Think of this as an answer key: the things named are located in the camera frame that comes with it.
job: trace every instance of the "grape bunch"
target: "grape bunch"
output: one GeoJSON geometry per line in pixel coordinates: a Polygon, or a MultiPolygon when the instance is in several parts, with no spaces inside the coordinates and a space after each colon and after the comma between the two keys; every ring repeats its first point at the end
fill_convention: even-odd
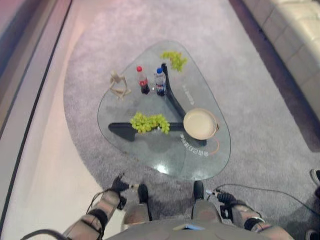
{"type": "Polygon", "coordinates": [[[162,114],[146,116],[141,112],[137,112],[134,117],[131,118],[130,123],[140,134],[150,132],[157,127],[160,127],[161,132],[164,134],[168,134],[170,131],[170,123],[168,123],[162,114]]]}
{"type": "Polygon", "coordinates": [[[181,52],[177,51],[164,51],[161,57],[170,59],[172,69],[177,70],[178,72],[181,72],[184,64],[187,63],[187,58],[182,58],[181,52]]]}

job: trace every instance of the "plate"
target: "plate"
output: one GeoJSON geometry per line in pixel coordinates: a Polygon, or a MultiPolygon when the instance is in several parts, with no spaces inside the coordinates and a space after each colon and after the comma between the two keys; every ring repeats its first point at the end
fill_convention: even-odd
{"type": "Polygon", "coordinates": [[[183,119],[185,131],[194,139],[207,140],[218,129],[215,116],[208,110],[194,108],[186,113],[183,119]]]}

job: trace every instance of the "plastic bottle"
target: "plastic bottle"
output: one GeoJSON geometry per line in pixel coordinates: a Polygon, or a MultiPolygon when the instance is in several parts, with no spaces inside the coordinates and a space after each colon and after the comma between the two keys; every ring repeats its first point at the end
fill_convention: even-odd
{"type": "Polygon", "coordinates": [[[164,96],[166,94],[166,75],[162,71],[161,67],[156,69],[156,73],[154,74],[154,81],[156,94],[158,94],[159,96],[164,96]]]}
{"type": "Polygon", "coordinates": [[[141,87],[141,93],[148,94],[150,92],[150,89],[148,86],[147,76],[145,75],[141,66],[137,66],[136,71],[137,71],[137,80],[138,80],[138,83],[141,87]]]}

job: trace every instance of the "sofa cushion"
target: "sofa cushion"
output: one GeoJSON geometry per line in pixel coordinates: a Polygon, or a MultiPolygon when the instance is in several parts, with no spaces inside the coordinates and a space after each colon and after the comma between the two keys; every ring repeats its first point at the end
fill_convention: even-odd
{"type": "Polygon", "coordinates": [[[291,22],[303,18],[317,18],[320,6],[317,2],[287,3],[277,5],[262,26],[264,33],[273,44],[291,22]]]}
{"type": "Polygon", "coordinates": [[[259,0],[253,9],[253,16],[262,27],[276,6],[281,4],[307,3],[312,0],[259,0]]]}
{"type": "Polygon", "coordinates": [[[320,120],[320,72],[302,85],[301,90],[320,120]]]}
{"type": "Polygon", "coordinates": [[[305,43],[316,39],[320,39],[320,19],[303,18],[292,22],[273,45],[286,63],[305,43]]]}
{"type": "Polygon", "coordinates": [[[320,72],[320,38],[305,43],[285,65],[299,86],[312,79],[320,72]]]}
{"type": "Polygon", "coordinates": [[[262,1],[266,0],[243,0],[247,8],[251,11],[251,13],[254,12],[254,9],[256,8],[257,4],[262,1]]]}

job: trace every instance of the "glass tabletop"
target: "glass tabletop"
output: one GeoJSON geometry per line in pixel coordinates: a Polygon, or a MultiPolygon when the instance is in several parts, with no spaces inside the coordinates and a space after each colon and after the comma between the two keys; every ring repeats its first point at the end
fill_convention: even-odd
{"type": "Polygon", "coordinates": [[[112,145],[134,157],[139,163],[181,179],[203,180],[214,177],[223,170],[230,157],[229,129],[206,80],[181,44],[172,40],[156,43],[138,56],[122,75],[131,93],[121,100],[108,91],[98,109],[100,131],[112,145]],[[179,52],[183,58],[187,58],[181,72],[172,69],[169,59],[161,58],[163,52],[167,51],[179,52]],[[159,96],[153,90],[154,74],[162,63],[167,63],[172,92],[183,110],[187,113],[194,108],[202,108],[215,116],[219,129],[205,144],[185,131],[169,131],[164,134],[161,130],[154,129],[147,133],[136,133],[134,141],[129,141],[108,129],[111,123],[129,123],[136,112],[147,116],[162,114],[168,122],[183,122],[169,98],[159,96]],[[137,81],[137,66],[142,66],[148,78],[148,94],[141,93],[137,81]]]}

